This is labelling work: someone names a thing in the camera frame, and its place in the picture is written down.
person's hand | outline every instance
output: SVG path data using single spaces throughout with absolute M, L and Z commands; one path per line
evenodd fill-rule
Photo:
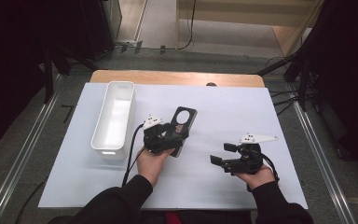
M 155 155 L 149 152 L 147 148 L 145 148 L 145 150 L 142 151 L 141 155 L 136 161 L 136 164 L 138 166 L 138 174 L 146 178 L 150 182 L 150 184 L 155 187 L 158 182 L 158 176 L 161 173 L 162 166 L 165 160 L 173 152 L 174 148 L 163 150 L 160 155 Z
M 241 180 L 245 181 L 251 189 L 255 189 L 261 185 L 267 184 L 269 182 L 275 181 L 274 174 L 271 169 L 263 164 L 260 170 L 254 175 L 249 175 L 245 173 L 234 174 L 239 177 Z

black cable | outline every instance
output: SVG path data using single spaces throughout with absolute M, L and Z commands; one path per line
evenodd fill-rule
M 133 143 L 135 142 L 135 137 L 136 137 L 136 134 L 138 133 L 139 129 L 142 128 L 142 126 L 144 126 L 143 124 L 140 124 L 135 132 L 133 133 L 133 136 L 132 136 L 132 141 L 131 141 L 131 147 L 130 147 L 130 155 L 129 155 L 129 162 L 127 163 L 127 170 L 126 170 L 126 174 L 124 174 L 124 178 L 123 178 L 123 183 L 121 184 L 121 187 L 123 187 L 124 185 L 127 184 L 127 179 L 129 178 L 129 174 L 130 174 L 130 164 L 131 164 L 131 157 L 132 157 L 132 150 L 133 150 Z
M 281 113 L 283 113 L 287 108 L 289 108 L 294 103 L 295 103 L 295 101 L 290 102 L 289 105 L 287 105 L 284 109 L 282 109 L 280 112 L 277 113 L 277 116 L 280 116 Z
M 285 57 L 272 57 L 272 58 L 269 58 L 267 61 L 266 61 L 266 68 L 268 67 L 268 65 L 269 65 L 269 61 L 271 61 L 271 60 L 273 60 L 273 59 L 282 59 L 284 62 L 285 62 Z
M 28 197 L 27 201 L 25 201 L 24 205 L 22 206 L 19 215 L 17 216 L 16 222 L 15 224 L 20 224 L 21 220 L 22 220 L 22 214 L 25 211 L 25 207 L 28 205 L 28 202 L 31 201 L 31 199 L 34 197 L 34 195 L 37 193 L 37 191 L 42 188 L 42 186 L 46 183 L 46 181 L 48 180 L 48 177 L 46 177 L 37 187 L 36 189 L 34 189 L 34 191 L 31 193 L 31 195 Z
M 275 94 L 271 95 L 271 98 L 275 97 L 275 96 L 278 96 L 278 95 L 285 94 L 285 93 L 293 93 L 293 92 L 296 92 L 296 91 L 278 91 L 278 93 L 275 93 Z
M 191 15 L 190 39 L 188 40 L 187 44 L 184 47 L 179 48 L 179 49 L 156 49 L 156 50 L 182 50 L 182 49 L 186 49 L 191 44 L 191 42 L 193 41 L 193 24 L 194 24 L 194 14 L 196 11 L 196 2 L 197 2 L 197 0 L 194 0 L 193 11 L 192 11 L 192 15 Z
M 290 97 L 289 99 L 287 99 L 285 101 L 280 101 L 280 102 L 274 103 L 274 106 L 282 105 L 282 104 L 285 104 L 285 103 L 290 102 L 290 101 L 295 101 L 297 98 L 298 98 L 297 96 Z
M 180 49 L 185 49 L 187 48 L 191 41 L 193 40 L 193 23 L 194 23 L 194 13 L 196 11 L 196 2 L 197 0 L 194 0 L 194 3 L 193 3 L 193 12 L 192 12 L 192 15 L 191 15 L 191 25 L 190 25 L 190 39 L 188 40 L 187 44 L 183 47 L 183 48 L 180 48 Z
M 267 162 L 267 164 L 271 167 L 271 170 L 272 170 L 272 173 L 274 174 L 275 180 L 279 181 L 278 172 L 275 169 L 275 165 L 274 165 L 274 163 L 272 162 L 272 160 L 268 156 L 264 155 L 262 152 L 252 150 L 252 149 L 249 150 L 249 152 L 254 153 L 254 154 L 258 155 L 258 156 L 261 156 L 263 158 L 263 160 L 265 160 Z
M 269 93 L 277 93 L 277 92 L 282 92 L 282 91 L 268 91 Z
M 142 148 L 142 150 L 136 155 L 135 160 L 132 162 L 132 165 L 130 167 L 130 170 L 132 169 L 132 166 L 135 164 L 135 162 L 138 160 L 138 157 L 141 155 L 141 153 L 145 150 L 145 147 Z
M 274 177 L 275 177 L 275 180 L 276 180 L 276 181 L 279 181 L 278 172 L 277 172 L 277 170 L 275 169 L 275 165 L 274 165 L 274 163 L 272 162 L 272 160 L 270 160 L 269 157 L 267 157 L 267 156 L 264 155 L 263 153 L 260 153 L 260 154 L 261 154 L 261 156 L 263 157 L 263 159 L 268 163 L 268 165 L 271 167 L 272 173 L 274 174 Z

black jacket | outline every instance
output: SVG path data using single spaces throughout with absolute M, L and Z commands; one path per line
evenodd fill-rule
M 106 189 L 95 196 L 86 206 L 76 214 L 69 224 L 104 224 L 104 223 L 157 223 L 153 221 L 143 221 L 145 216 L 141 215 L 141 207 L 146 199 L 153 192 L 151 184 L 141 175 L 136 175 L 123 188 Z M 270 182 L 253 190 L 257 204 L 258 217 L 257 224 L 262 223 L 313 223 L 310 214 L 297 203 L 288 203 L 276 182 Z M 249 213 L 242 212 L 243 217 L 237 218 L 236 223 L 250 223 Z M 212 212 L 201 211 L 180 211 L 177 216 L 183 224 L 201 223 L 204 217 L 211 219 L 214 215 L 213 223 L 233 223 L 239 212 Z M 191 221 L 191 218 L 200 215 L 200 218 Z

white plastic container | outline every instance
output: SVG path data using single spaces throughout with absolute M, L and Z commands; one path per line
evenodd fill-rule
M 104 159 L 123 160 L 131 146 L 135 110 L 135 85 L 129 81 L 109 82 L 91 146 Z

white table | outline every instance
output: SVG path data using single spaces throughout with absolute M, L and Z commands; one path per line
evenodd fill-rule
M 106 162 L 90 146 L 106 86 L 106 83 L 86 84 L 39 207 L 82 207 L 100 191 L 121 185 L 127 161 Z M 210 155 L 237 159 L 240 155 L 226 152 L 223 144 L 238 144 L 246 133 L 279 138 L 260 144 L 262 152 L 275 163 L 286 200 L 307 208 L 267 89 L 136 85 L 135 100 L 133 131 L 149 114 L 169 122 L 178 106 L 198 110 L 180 157 L 166 160 L 143 209 L 256 209 L 246 185 L 210 163 Z M 134 154 L 142 141 L 140 131 Z M 136 171 L 134 166 L 130 178 Z

